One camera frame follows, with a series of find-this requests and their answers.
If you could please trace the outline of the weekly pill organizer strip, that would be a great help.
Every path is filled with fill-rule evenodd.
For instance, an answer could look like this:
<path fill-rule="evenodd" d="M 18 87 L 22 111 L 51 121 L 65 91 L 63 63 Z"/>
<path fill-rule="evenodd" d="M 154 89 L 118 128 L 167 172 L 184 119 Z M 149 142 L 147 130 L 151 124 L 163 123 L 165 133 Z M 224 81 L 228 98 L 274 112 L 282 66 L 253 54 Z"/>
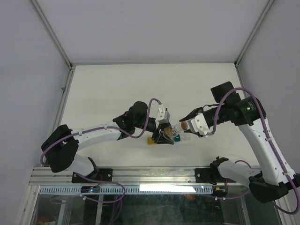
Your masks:
<path fill-rule="evenodd" d="M 172 138 L 175 143 L 183 143 L 183 142 L 189 142 L 192 140 L 192 137 L 190 134 L 181 133 L 178 134 L 175 138 Z M 152 140 L 151 137 L 147 138 L 147 144 L 148 145 L 156 145 L 155 141 Z"/>

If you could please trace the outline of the clear bottle of yellow pills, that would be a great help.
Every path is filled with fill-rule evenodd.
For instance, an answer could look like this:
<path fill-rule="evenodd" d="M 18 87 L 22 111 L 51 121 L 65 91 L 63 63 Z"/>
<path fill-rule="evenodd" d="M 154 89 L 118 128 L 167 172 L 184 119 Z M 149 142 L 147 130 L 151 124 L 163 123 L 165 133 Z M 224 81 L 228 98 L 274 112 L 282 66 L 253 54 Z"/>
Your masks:
<path fill-rule="evenodd" d="M 188 123 L 186 121 L 179 122 L 176 125 L 168 126 L 164 129 L 164 136 L 169 138 L 175 138 L 178 134 L 184 133 L 188 130 Z"/>

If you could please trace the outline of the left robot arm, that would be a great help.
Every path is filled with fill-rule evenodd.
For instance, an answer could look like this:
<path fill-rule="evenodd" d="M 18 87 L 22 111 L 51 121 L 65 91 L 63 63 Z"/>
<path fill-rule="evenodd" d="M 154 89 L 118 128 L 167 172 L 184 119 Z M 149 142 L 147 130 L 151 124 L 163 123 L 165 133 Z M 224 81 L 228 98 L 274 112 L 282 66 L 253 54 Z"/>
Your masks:
<path fill-rule="evenodd" d="M 92 128 L 70 129 L 67 125 L 58 126 L 42 144 L 41 164 L 50 167 L 53 173 L 71 171 L 88 182 L 99 179 L 99 169 L 90 157 L 83 157 L 78 151 L 107 141 L 119 141 L 127 137 L 138 139 L 135 130 L 151 132 L 150 140 L 155 144 L 174 144 L 174 138 L 165 133 L 171 124 L 167 108 L 158 100 L 158 112 L 150 117 L 151 104 L 135 102 L 122 115 Z"/>

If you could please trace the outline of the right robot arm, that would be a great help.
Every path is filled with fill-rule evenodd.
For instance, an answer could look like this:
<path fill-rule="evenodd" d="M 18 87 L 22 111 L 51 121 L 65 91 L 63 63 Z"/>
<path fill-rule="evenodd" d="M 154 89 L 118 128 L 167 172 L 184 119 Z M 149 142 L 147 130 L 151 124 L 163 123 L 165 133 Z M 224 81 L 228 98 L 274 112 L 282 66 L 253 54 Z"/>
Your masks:
<path fill-rule="evenodd" d="M 241 99 L 231 82 L 211 88 L 217 106 L 209 110 L 199 107 L 181 121 L 188 123 L 188 133 L 207 137 L 216 132 L 219 124 L 230 121 L 245 136 L 259 163 L 259 169 L 236 164 L 225 157 L 217 157 L 209 172 L 201 175 L 216 185 L 230 179 L 249 188 L 261 203 L 269 203 L 287 195 L 300 186 L 300 175 L 287 163 L 272 137 L 266 112 L 260 101 L 250 94 Z"/>

